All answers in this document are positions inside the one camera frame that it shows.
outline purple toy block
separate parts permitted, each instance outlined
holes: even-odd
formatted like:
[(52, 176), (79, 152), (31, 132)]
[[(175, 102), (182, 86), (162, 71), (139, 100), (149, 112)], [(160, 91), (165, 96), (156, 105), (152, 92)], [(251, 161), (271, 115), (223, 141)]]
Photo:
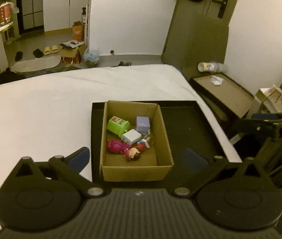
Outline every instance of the purple toy block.
[(136, 131), (142, 135), (146, 135), (150, 130), (150, 119), (148, 117), (137, 116), (137, 126)]

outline white cabinet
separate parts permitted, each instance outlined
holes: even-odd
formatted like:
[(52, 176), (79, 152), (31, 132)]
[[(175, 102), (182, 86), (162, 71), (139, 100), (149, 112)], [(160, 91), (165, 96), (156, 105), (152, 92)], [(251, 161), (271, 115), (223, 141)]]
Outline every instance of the white cabinet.
[(81, 21), (82, 8), (89, 0), (43, 0), (45, 31), (71, 28)]
[(74, 22), (81, 21), (82, 8), (89, 4), (89, 0), (70, 0), (70, 27)]
[(43, 0), (45, 31), (69, 28), (70, 0)]

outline white rug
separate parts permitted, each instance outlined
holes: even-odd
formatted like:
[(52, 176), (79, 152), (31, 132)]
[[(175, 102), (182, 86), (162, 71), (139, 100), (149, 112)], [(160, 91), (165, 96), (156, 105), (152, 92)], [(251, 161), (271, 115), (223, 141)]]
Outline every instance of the white rug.
[(60, 63), (61, 57), (59, 55), (53, 55), (49, 57), (41, 57), (31, 60), (24, 60), (15, 63), (11, 67), (13, 72), (31, 72), (48, 68), (53, 68)]

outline bottle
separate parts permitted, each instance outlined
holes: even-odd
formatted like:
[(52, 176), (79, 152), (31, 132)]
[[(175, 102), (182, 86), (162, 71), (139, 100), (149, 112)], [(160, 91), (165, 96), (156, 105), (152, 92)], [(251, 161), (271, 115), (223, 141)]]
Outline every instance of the bottle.
[(201, 62), (198, 64), (197, 69), (200, 72), (226, 72), (228, 66), (217, 62)]
[(86, 7), (82, 7), (82, 22), (85, 23), (86, 20)]

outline slipper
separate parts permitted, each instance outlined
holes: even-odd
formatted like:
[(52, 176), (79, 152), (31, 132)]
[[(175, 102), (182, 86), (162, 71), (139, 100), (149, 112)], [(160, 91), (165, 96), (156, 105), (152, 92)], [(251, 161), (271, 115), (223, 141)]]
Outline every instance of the slipper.
[(51, 48), (50, 48), (50, 47), (46, 47), (45, 50), (44, 50), (44, 52), (43, 52), (43, 54), (44, 54), (45, 56), (50, 55), (50, 54), (51, 54)]
[(41, 51), (40, 49), (38, 49), (38, 48), (37, 48), (36, 50), (34, 50), (33, 55), (34, 55), (36, 58), (41, 58), (41, 57), (43, 57), (42, 51)]
[(59, 52), (59, 46), (58, 45), (52, 46), (51, 52), (52, 52), (52, 54), (58, 53)]
[(23, 52), (22, 51), (18, 51), (16, 53), (16, 57), (14, 58), (14, 61), (20, 61), (22, 59), (22, 56), (23, 56)]

